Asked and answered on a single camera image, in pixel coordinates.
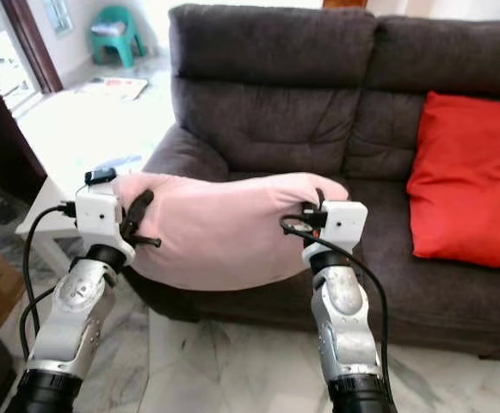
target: green plastic chair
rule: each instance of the green plastic chair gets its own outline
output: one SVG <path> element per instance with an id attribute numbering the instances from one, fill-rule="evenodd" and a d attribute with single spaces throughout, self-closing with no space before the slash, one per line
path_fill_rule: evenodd
<path id="1" fill-rule="evenodd" d="M 121 63 L 125 67 L 132 67 L 134 65 L 133 52 L 131 50 L 133 39 L 137 42 L 139 55 L 145 55 L 139 31 L 137 26 L 135 26 L 135 20 L 125 7 L 111 6 L 103 9 L 93 21 L 93 25 L 100 22 L 124 22 L 126 30 L 120 36 L 99 36 L 91 32 L 93 59 L 98 64 L 104 63 L 105 47 L 113 47 L 118 51 Z"/>

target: red pillow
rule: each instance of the red pillow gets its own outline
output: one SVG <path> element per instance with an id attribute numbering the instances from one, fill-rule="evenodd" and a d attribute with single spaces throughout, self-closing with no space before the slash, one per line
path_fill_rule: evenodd
<path id="1" fill-rule="evenodd" d="M 500 267 L 500 102 L 430 92 L 406 189 L 415 256 Z"/>

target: window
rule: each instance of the window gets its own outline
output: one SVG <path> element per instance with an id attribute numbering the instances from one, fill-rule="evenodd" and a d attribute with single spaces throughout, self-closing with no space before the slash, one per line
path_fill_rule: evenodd
<path id="1" fill-rule="evenodd" d="M 64 0 L 44 0 L 46 13 L 51 20 L 54 33 L 63 34 L 71 30 L 70 15 Z"/>

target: sofa armrest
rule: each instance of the sofa armrest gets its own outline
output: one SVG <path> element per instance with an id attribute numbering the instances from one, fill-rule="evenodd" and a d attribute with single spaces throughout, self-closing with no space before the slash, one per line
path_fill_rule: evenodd
<path id="1" fill-rule="evenodd" d="M 152 153 L 143 171 L 223 182 L 227 181 L 229 168 L 212 146 L 174 125 Z"/>

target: pink cushion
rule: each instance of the pink cushion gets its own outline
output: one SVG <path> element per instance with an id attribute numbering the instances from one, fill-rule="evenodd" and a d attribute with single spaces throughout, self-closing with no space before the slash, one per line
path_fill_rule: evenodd
<path id="1" fill-rule="evenodd" d="M 284 280 L 305 269 L 303 242 L 285 236 L 278 218 L 300 213 L 301 202 L 347 200 L 337 182 L 297 173 L 235 182 L 133 174 L 114 182 L 128 209 L 145 189 L 154 192 L 139 235 L 159 237 L 159 249 L 137 247 L 133 268 L 151 280 L 191 290 L 239 290 Z"/>

